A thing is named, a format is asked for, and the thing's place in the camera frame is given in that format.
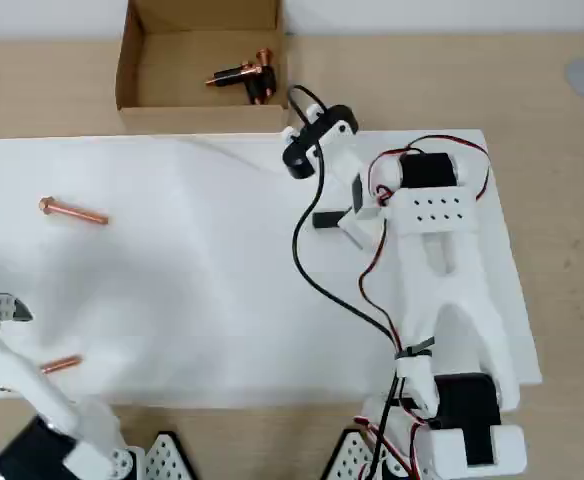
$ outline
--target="white foam board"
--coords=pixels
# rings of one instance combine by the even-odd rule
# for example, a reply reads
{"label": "white foam board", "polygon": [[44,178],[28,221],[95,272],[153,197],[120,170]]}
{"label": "white foam board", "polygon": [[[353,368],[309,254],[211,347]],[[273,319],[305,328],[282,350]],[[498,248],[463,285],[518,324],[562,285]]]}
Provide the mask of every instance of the white foam board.
{"label": "white foam board", "polygon": [[[357,150],[372,159],[423,133],[362,132]],[[478,130],[448,133],[485,143]],[[423,148],[478,154],[449,142]],[[292,179],[282,149],[278,135],[254,134],[0,140],[0,291],[36,317],[4,324],[3,338],[37,363],[84,355],[80,367],[51,378],[71,395],[113,403],[244,407],[386,389],[390,342],[294,268],[291,234],[316,179]],[[49,195],[107,213],[111,223],[45,216],[38,202]],[[345,198],[329,182],[324,205]],[[479,219],[518,378],[537,383],[494,176]],[[388,246],[368,283],[395,316],[396,248]],[[374,314],[356,287],[369,254],[339,231],[309,226],[300,251],[319,282]],[[437,334],[437,369],[478,369],[472,337],[457,322],[442,322]]]}

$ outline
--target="copper bolt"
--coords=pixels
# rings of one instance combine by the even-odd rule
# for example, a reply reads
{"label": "copper bolt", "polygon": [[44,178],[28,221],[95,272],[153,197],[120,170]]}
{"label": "copper bolt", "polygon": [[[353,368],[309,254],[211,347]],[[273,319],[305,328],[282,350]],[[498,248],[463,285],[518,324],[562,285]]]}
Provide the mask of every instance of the copper bolt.
{"label": "copper bolt", "polygon": [[[264,67],[270,67],[269,70],[272,70],[272,57],[273,57],[273,53],[272,50],[270,50],[269,48],[262,48],[261,50],[259,50],[258,52],[256,52],[256,59],[259,61],[259,63],[264,66]],[[270,98],[272,95],[274,95],[274,92],[272,91],[272,89],[270,87],[267,87],[265,89],[265,96]]]}
{"label": "copper bolt", "polygon": [[98,223],[99,225],[107,225],[109,222],[108,217],[105,215],[100,215],[98,213],[89,212],[88,210],[83,210],[81,208],[64,205],[60,202],[57,202],[54,197],[42,198],[39,202],[39,208],[46,215],[55,212],[62,215],[69,215],[71,217],[80,218],[86,222]]}
{"label": "copper bolt", "polygon": [[219,84],[219,81],[227,82],[228,80],[231,81],[235,78],[239,78],[239,77],[243,77],[243,76],[247,76],[247,75],[260,75],[261,72],[263,72],[263,67],[261,65],[253,65],[253,64],[248,63],[248,64],[244,64],[243,68],[238,73],[224,75],[220,78],[219,77],[210,78],[210,79],[205,81],[205,84],[208,86],[217,85],[217,84]]}
{"label": "copper bolt", "polygon": [[272,63],[272,50],[269,48],[262,48],[258,52],[256,52],[256,58],[261,65],[268,66]]}
{"label": "copper bolt", "polygon": [[59,372],[65,370],[66,368],[76,367],[83,362],[83,357],[81,355],[72,355],[71,357],[60,358],[54,360],[50,363],[45,363],[39,368],[41,373],[44,375],[49,375],[50,373]]}

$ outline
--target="wooden table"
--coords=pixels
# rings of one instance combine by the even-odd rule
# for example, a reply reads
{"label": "wooden table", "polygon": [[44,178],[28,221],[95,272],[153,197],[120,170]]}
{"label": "wooden table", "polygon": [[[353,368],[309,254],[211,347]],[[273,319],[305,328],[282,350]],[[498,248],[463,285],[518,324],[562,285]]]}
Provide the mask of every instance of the wooden table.
{"label": "wooden table", "polygon": [[[125,133],[118,43],[0,43],[0,138]],[[365,129],[485,132],[544,383],[514,416],[528,478],[584,478],[584,99],[563,69],[584,35],[292,38],[292,79]],[[127,440],[176,428],[202,478],[317,478],[356,405],[252,411],[118,408]],[[0,445],[26,421],[0,403]]]}

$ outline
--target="small bolt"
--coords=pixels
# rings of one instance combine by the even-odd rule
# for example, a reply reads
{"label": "small bolt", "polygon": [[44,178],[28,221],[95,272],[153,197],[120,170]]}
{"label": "small bolt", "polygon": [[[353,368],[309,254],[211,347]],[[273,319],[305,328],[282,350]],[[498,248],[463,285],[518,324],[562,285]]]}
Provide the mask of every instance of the small bolt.
{"label": "small bolt", "polygon": [[62,215],[68,215],[71,217],[76,217],[86,222],[97,223],[99,225],[107,225],[109,222],[108,217],[105,215],[100,215],[98,213],[89,212],[80,208],[70,207],[57,202],[54,197],[44,197],[39,201],[39,208],[41,211],[49,215],[50,213],[60,213]]}

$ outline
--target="cardboard box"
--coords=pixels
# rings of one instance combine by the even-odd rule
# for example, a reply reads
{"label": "cardboard box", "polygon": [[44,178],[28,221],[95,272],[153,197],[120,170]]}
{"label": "cardboard box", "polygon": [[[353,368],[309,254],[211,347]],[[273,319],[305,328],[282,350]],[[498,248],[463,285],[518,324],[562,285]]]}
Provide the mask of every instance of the cardboard box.
{"label": "cardboard box", "polygon": [[[278,89],[250,105],[243,84],[209,87],[215,71],[274,53]],[[129,0],[116,103],[138,133],[277,132],[287,125],[279,0]]]}

